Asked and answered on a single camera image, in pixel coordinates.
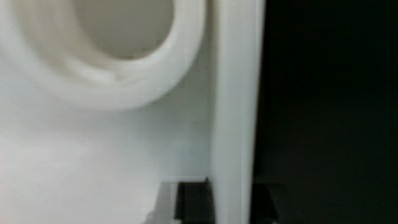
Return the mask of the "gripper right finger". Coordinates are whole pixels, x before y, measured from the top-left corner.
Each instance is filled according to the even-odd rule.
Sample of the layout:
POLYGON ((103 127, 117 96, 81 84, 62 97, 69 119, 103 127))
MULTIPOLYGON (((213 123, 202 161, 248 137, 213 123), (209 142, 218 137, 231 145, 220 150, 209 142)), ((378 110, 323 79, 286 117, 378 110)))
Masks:
POLYGON ((289 224, 287 197, 282 186, 257 183, 252 193, 252 224, 289 224))

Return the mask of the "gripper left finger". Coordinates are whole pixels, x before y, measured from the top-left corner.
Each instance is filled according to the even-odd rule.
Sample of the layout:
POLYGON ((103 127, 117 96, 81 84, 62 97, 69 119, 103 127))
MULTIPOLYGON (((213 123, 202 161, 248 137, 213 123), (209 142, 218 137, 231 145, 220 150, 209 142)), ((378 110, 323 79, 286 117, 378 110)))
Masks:
POLYGON ((213 188, 207 179, 160 184, 149 224, 213 224, 213 188))

